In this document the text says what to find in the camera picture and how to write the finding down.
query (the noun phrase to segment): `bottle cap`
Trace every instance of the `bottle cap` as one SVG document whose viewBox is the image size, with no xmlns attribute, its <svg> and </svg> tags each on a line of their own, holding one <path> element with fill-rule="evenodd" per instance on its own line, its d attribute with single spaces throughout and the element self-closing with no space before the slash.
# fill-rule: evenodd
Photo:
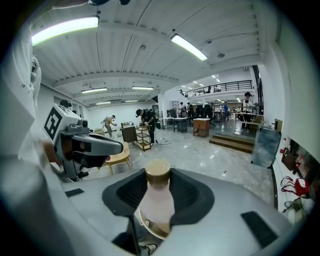
<svg viewBox="0 0 320 256">
<path fill-rule="evenodd" d="M 152 185 L 166 184 L 170 178 L 170 164 L 166 160 L 153 160 L 146 165 L 145 174 Z"/>
</svg>

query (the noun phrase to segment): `tiled floor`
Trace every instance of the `tiled floor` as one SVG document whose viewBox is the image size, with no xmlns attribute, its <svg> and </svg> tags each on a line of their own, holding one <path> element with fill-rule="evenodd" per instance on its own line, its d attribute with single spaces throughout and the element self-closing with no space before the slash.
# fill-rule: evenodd
<svg viewBox="0 0 320 256">
<path fill-rule="evenodd" d="M 217 123 L 216 127 L 210 126 L 210 136 L 214 133 L 231 134 L 233 122 Z M 238 136 L 250 137 L 254 140 L 254 134 L 249 133 Z M 174 168 L 197 172 L 213 178 L 240 184 L 273 206 L 274 192 L 272 175 L 269 169 L 251 164 L 251 155 L 234 149 L 225 148 L 209 143 L 209 138 L 197 137 L 192 134 L 192 127 L 188 127 L 187 133 L 173 132 L 173 130 L 157 130 L 156 144 L 151 150 L 143 152 L 135 144 L 129 143 L 130 164 L 133 170 L 139 170 L 154 159 L 165 159 Z M 115 174 L 129 172 L 126 163 L 112 166 Z M 85 179 L 96 179 L 110 175 L 109 167 L 98 170 L 93 168 Z"/>
</svg>

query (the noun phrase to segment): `bottle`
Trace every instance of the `bottle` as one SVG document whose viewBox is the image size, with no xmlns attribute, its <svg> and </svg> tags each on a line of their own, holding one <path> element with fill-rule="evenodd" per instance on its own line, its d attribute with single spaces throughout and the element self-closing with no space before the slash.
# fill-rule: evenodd
<svg viewBox="0 0 320 256">
<path fill-rule="evenodd" d="M 295 175 L 297 173 L 297 171 L 299 170 L 299 167 L 300 167 L 301 162 L 303 161 L 304 157 L 305 157 L 304 154 L 301 154 L 300 156 L 298 156 L 296 158 L 295 167 L 294 167 L 293 173 L 292 173 L 293 175 Z"/>
<path fill-rule="evenodd" d="M 154 160 L 145 167 L 147 191 L 139 209 L 151 223 L 168 234 L 170 219 L 175 214 L 174 199 L 169 190 L 170 164 L 165 160 Z"/>
<path fill-rule="evenodd" d="M 287 139 L 283 138 L 282 147 L 280 148 L 280 154 L 283 154 L 285 152 L 286 145 L 287 145 Z"/>
</svg>

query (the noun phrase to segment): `wooden stairs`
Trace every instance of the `wooden stairs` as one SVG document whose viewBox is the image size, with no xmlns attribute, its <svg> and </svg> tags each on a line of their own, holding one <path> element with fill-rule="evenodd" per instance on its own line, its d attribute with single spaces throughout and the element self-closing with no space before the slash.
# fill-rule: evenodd
<svg viewBox="0 0 320 256">
<path fill-rule="evenodd" d="M 241 138 L 237 136 L 230 136 L 230 135 L 222 135 L 222 134 L 215 134 L 213 138 L 210 138 L 209 143 L 216 144 L 219 146 L 223 146 L 226 148 L 242 151 L 251 154 L 254 150 L 255 142 L 247 139 Z"/>
</svg>

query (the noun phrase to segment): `fluorescent light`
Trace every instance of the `fluorescent light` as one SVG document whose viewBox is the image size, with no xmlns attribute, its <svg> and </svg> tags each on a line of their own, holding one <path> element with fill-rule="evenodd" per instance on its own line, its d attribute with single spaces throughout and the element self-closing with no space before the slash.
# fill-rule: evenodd
<svg viewBox="0 0 320 256">
<path fill-rule="evenodd" d="M 87 17 L 69 20 L 48 27 L 31 37 L 32 45 L 35 46 L 47 39 L 56 37 L 61 34 L 69 33 L 77 30 L 84 30 L 98 27 L 98 17 Z"/>
<path fill-rule="evenodd" d="M 110 101 L 107 101 L 107 102 L 99 102 L 99 103 L 96 103 L 96 105 L 103 105 L 103 104 L 110 104 L 111 102 Z"/>
<path fill-rule="evenodd" d="M 132 89 L 136 90 L 153 90 L 153 87 L 139 87 L 139 86 L 132 86 Z"/>
<path fill-rule="evenodd" d="M 197 56 L 200 60 L 205 61 L 208 59 L 201 51 L 199 51 L 196 47 L 194 47 L 191 43 L 188 41 L 184 40 L 181 36 L 178 34 L 175 34 L 172 38 L 171 41 L 176 43 L 177 45 L 183 47 L 193 55 Z"/>
<path fill-rule="evenodd" d="M 81 93 L 87 94 L 87 93 L 100 92 L 100 91 L 106 91 L 106 90 L 107 90 L 107 88 L 97 88 L 97 89 L 83 90 L 83 91 L 81 91 Z"/>
</svg>

